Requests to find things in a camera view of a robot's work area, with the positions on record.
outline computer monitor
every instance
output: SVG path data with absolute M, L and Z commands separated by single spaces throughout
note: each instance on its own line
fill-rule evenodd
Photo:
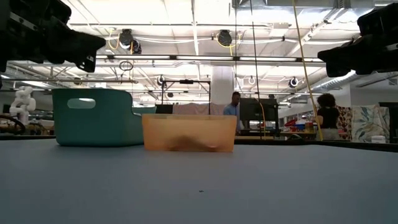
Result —
M 264 108 L 266 121 L 278 120 L 278 103 L 275 99 L 260 99 Z M 261 106 L 257 99 L 241 98 L 239 105 L 239 116 L 241 121 L 263 121 Z

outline cable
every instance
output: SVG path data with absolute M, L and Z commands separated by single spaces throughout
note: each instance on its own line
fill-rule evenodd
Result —
M 264 137 L 265 137 L 266 136 L 266 114 L 264 112 L 264 107 L 262 106 L 261 102 L 259 100 L 257 100 L 257 101 L 259 102 L 261 110 L 262 110 L 262 119 L 264 120 Z
M 40 127 L 40 128 L 42 129 L 43 134 L 46 132 L 47 135 L 50 135 L 50 132 L 47 130 L 47 128 L 45 128 L 45 127 L 43 126 L 43 124 L 40 124 L 40 123 L 29 123 L 29 125 L 38 126 L 38 127 Z
M 251 17 L 253 18 L 253 5 L 252 5 L 252 0 L 250 0 L 250 12 L 251 12 Z M 260 102 L 260 88 L 259 88 L 259 72 L 258 72 L 258 68 L 257 68 L 257 49 L 256 49 L 256 34 L 254 32 L 254 19 L 252 19 L 251 21 L 251 25 L 252 25 L 252 31 L 253 31 L 253 43 L 254 43 L 254 63 L 256 65 L 256 84 L 257 84 L 257 97 L 258 97 L 258 101 Z M 259 124 L 260 124 L 260 140 L 262 140 L 262 135 L 261 135 L 261 115 L 259 115 Z
M 133 49 L 133 47 L 134 47 L 134 41 L 131 41 L 130 42 L 130 54 L 134 54 L 134 51 L 132 50 Z
M 24 133 L 25 133 L 25 130 L 26 130 L 25 125 L 22 124 L 22 123 L 21 123 L 20 121 L 18 121 L 17 119 L 15 119 L 15 118 L 13 118 L 13 117 L 10 117 L 10 116 L 6 116 L 6 115 L 1 115 L 1 114 L 0 114 L 0 118 L 2 118 L 2 119 L 7 119 L 7 120 L 12 121 L 12 122 L 15 123 L 15 125 L 14 125 L 14 130 L 15 130 L 15 131 L 10 131 L 10 130 L 8 129 L 7 132 L 9 132 L 9 133 L 11 133 L 11 134 L 15 134 L 15 135 L 17 135 L 17 134 L 24 134 Z
M 133 99 L 133 103 L 132 103 L 132 107 L 134 107 L 134 91 L 133 91 L 133 80 L 134 80 L 134 60 L 132 61 L 132 69 L 129 71 L 129 79 L 132 79 L 132 80 L 130 80 L 130 82 L 131 82 L 131 98 Z
M 297 35 L 298 35 L 298 37 L 301 37 L 300 28 L 299 28 L 299 21 L 297 20 L 296 2 L 295 2 L 295 0 L 292 0 L 292 2 L 293 2 L 294 19 L 296 20 Z M 302 58 L 303 67 L 304 67 L 305 80 L 307 81 L 307 88 L 308 88 L 308 92 L 310 93 L 310 98 L 311 98 L 311 101 L 312 101 L 312 108 L 313 108 L 313 113 L 315 115 L 315 121 L 317 121 L 319 137 L 320 137 L 321 141 L 323 141 L 323 135 L 322 135 L 322 131 L 321 131 L 321 126 L 319 124 L 319 119 L 318 119 L 317 106 L 315 105 L 315 101 L 313 100 L 312 90 L 311 90 L 310 82 L 308 80 L 307 66 L 305 65 L 305 60 L 304 60 L 303 45 L 301 43 L 301 39 L 300 38 L 298 38 L 298 44 L 300 45 L 300 52 L 301 52 L 301 58 Z
M 238 5 L 238 0 L 235 0 L 235 6 L 237 6 L 237 5 Z M 235 8 L 235 40 L 236 40 L 237 34 L 238 34 L 238 10 L 236 10 L 236 8 Z M 230 51 L 231 56 L 232 56 L 232 48 L 229 48 L 229 51 Z M 235 47 L 235 57 L 237 57 L 237 56 L 238 56 L 238 48 Z M 234 87 L 234 91 L 235 91 L 236 90 L 236 84 L 239 84 L 238 83 L 238 62 L 236 60 L 235 60 L 234 72 L 235 72 L 235 87 Z M 238 118 L 238 122 L 239 122 L 239 124 L 238 124 L 239 125 L 239 130 L 240 130 L 241 129 L 241 118 Z
M 113 32 L 113 30 L 111 30 L 111 32 L 109 33 L 109 37 L 112 36 L 112 32 Z M 116 44 L 116 47 L 113 47 L 113 46 L 111 45 L 111 40 L 108 40 L 108 45 L 109 45 L 109 47 L 110 47 L 111 49 L 116 50 L 116 49 L 119 47 L 119 42 L 120 42 L 119 38 L 120 38 L 120 34 L 118 35 L 118 42 L 117 42 L 117 44 Z

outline orange translucent bin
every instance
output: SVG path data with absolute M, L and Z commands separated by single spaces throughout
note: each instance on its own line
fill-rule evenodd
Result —
M 143 114 L 144 147 L 155 151 L 232 152 L 235 116 Z

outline teal plastic basket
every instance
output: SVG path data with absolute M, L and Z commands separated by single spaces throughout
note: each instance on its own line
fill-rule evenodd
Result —
M 52 99 L 55 134 L 62 146 L 143 144 L 140 114 L 155 113 L 155 108 L 132 108 L 131 95 L 121 90 L 54 89 Z

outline blue shirt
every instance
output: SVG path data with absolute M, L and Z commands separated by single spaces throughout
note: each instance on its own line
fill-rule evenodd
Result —
M 232 104 L 228 104 L 223 111 L 224 115 L 233 115 L 236 116 L 236 130 L 239 131 L 241 129 L 241 122 L 239 120 L 239 107 L 234 106 Z

